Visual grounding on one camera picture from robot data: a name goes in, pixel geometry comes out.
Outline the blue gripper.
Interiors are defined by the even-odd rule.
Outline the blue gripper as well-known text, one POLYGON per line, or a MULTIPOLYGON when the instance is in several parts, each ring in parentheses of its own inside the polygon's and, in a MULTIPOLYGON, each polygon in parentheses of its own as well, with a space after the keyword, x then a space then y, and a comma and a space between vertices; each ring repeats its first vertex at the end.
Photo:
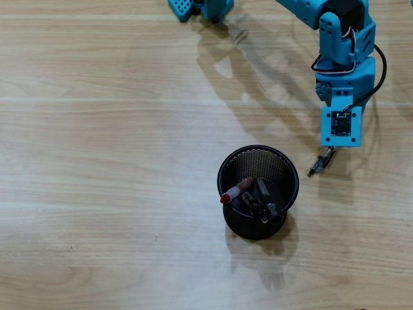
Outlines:
POLYGON ((321 101, 331 106, 333 88, 352 88, 354 101, 363 97, 374 88, 376 77, 376 60, 366 58, 358 63, 349 74, 320 74, 316 73, 315 91, 321 101))

